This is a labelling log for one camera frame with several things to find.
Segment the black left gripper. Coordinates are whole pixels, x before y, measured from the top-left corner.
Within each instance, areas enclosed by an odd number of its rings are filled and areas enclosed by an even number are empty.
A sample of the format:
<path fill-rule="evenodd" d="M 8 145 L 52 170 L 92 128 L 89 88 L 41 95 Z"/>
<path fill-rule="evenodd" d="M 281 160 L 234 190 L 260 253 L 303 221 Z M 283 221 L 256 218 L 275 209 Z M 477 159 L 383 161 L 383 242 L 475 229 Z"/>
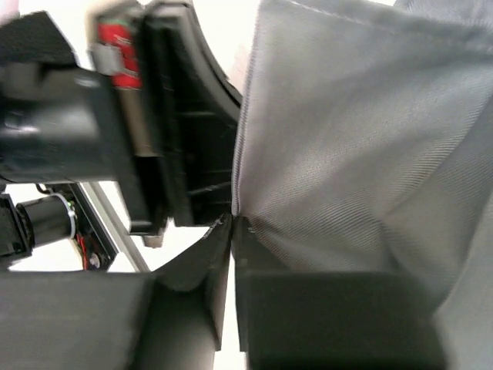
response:
<path fill-rule="evenodd" d="M 191 1 L 154 1 L 144 18 L 151 80 L 165 130 L 172 216 L 211 224 L 231 207 L 242 97 L 207 45 Z M 157 162 L 132 148 L 111 82 L 78 66 L 46 12 L 1 26 L 1 181 L 115 181 L 134 235 L 166 219 Z"/>

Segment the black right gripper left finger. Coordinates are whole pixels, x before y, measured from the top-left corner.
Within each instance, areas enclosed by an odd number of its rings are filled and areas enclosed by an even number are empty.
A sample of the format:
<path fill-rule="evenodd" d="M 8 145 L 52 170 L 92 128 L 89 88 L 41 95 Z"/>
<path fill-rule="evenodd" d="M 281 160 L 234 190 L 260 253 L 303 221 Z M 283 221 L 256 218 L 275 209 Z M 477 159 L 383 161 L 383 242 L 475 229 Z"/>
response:
<path fill-rule="evenodd" d="M 211 369 L 232 218 L 152 273 L 7 272 L 3 369 Z"/>

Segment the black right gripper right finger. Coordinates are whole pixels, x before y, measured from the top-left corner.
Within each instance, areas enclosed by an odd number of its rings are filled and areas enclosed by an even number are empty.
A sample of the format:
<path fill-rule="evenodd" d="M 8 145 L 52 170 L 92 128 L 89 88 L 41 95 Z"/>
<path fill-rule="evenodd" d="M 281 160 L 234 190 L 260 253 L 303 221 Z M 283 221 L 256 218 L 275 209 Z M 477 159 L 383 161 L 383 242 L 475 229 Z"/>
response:
<path fill-rule="evenodd" d="M 250 369 L 446 369 L 425 296 L 377 272 L 293 271 L 233 222 L 240 348 Z"/>

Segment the grey pleated skirt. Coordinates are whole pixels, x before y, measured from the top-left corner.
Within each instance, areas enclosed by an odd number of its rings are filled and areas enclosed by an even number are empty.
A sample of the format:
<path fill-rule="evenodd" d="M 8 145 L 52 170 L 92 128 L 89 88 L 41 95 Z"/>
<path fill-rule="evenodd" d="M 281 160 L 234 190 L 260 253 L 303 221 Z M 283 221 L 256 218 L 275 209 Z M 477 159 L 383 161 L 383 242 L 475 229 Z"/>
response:
<path fill-rule="evenodd" d="M 264 1 L 233 212 L 282 261 L 402 270 L 492 367 L 492 3 Z"/>

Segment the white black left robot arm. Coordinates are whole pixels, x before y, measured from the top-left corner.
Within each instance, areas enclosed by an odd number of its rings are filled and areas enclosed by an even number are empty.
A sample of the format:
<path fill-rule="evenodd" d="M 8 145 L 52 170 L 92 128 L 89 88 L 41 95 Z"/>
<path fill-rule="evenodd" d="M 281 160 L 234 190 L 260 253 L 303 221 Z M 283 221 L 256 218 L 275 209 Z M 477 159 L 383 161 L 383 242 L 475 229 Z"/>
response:
<path fill-rule="evenodd" d="M 133 235 L 168 219 L 202 227 L 230 211 L 241 96 L 206 43 L 191 1 L 121 1 L 92 18 L 93 70 L 46 12 L 1 27 L 1 258 L 73 239 L 84 268 L 116 255 L 96 183 L 118 183 Z"/>

